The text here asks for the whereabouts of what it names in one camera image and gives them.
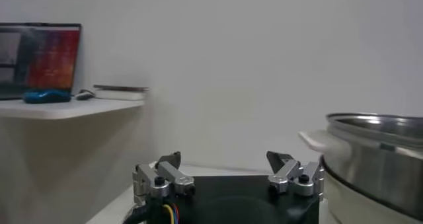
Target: laptop screen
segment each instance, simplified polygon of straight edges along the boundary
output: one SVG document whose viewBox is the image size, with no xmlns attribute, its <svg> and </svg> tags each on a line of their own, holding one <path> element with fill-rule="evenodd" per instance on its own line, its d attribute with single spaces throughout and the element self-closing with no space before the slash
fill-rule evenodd
<svg viewBox="0 0 423 224">
<path fill-rule="evenodd" d="M 0 24 L 0 84 L 71 90 L 80 24 Z"/>
</svg>

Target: computer mouse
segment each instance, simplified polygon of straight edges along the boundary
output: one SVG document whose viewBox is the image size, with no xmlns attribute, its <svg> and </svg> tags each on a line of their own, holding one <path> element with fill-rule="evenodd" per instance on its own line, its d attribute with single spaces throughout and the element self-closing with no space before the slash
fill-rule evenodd
<svg viewBox="0 0 423 224">
<path fill-rule="evenodd" d="M 71 93 L 59 89 L 32 89 L 26 91 L 22 99 L 31 104 L 69 102 Z"/>
</svg>

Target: metal bracket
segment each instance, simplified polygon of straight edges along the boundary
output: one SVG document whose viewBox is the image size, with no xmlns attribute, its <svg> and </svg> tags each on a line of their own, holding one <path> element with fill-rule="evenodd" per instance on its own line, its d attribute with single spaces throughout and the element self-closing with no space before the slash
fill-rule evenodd
<svg viewBox="0 0 423 224">
<path fill-rule="evenodd" d="M 294 192 L 300 196 L 312 196 L 317 193 L 320 188 L 319 180 L 323 178 L 321 173 L 318 163 L 307 164 L 303 173 L 293 181 Z"/>
<path fill-rule="evenodd" d="M 299 161 L 289 160 L 276 174 L 268 177 L 271 189 L 277 193 L 282 194 L 287 192 L 289 180 L 296 178 L 302 172 Z"/>
<path fill-rule="evenodd" d="M 149 165 L 137 165 L 132 173 L 134 201 L 142 205 L 147 196 L 164 198 L 169 195 L 169 181 L 157 175 Z"/>
<path fill-rule="evenodd" d="M 177 194 L 184 196 L 193 196 L 195 194 L 194 178 L 181 173 L 167 161 L 159 163 L 157 172 L 174 184 L 174 190 Z"/>
</svg>

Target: white shelf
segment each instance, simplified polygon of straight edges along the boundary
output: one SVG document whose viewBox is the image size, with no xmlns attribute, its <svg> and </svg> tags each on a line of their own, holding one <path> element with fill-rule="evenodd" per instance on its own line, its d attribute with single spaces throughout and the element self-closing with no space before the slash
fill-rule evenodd
<svg viewBox="0 0 423 224">
<path fill-rule="evenodd" d="M 90 100 L 75 100 L 72 98 L 70 102 L 47 104 L 26 104 L 22 100 L 3 100 L 0 101 L 0 117 L 58 120 L 135 108 L 142 105 L 144 105 L 142 100 L 107 100 L 97 98 Z"/>
</svg>

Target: colored wire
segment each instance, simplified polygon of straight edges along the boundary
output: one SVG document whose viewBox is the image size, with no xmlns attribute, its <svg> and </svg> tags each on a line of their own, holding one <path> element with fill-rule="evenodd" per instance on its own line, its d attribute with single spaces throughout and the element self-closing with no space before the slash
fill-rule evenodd
<svg viewBox="0 0 423 224">
<path fill-rule="evenodd" d="M 178 217 L 176 216 L 176 212 L 173 210 L 173 214 L 174 214 L 174 223 L 178 224 L 179 220 Z"/>
<path fill-rule="evenodd" d="M 174 216 L 173 216 L 172 208 L 170 207 L 170 205 L 163 205 L 163 207 L 169 211 L 169 215 L 171 215 L 171 224 L 174 224 Z"/>
<path fill-rule="evenodd" d="M 179 209 L 178 209 L 178 206 L 176 206 L 175 203 L 173 203 L 172 205 L 173 205 L 174 212 L 176 212 L 176 218 L 178 219 L 178 223 L 179 223 Z"/>
</svg>

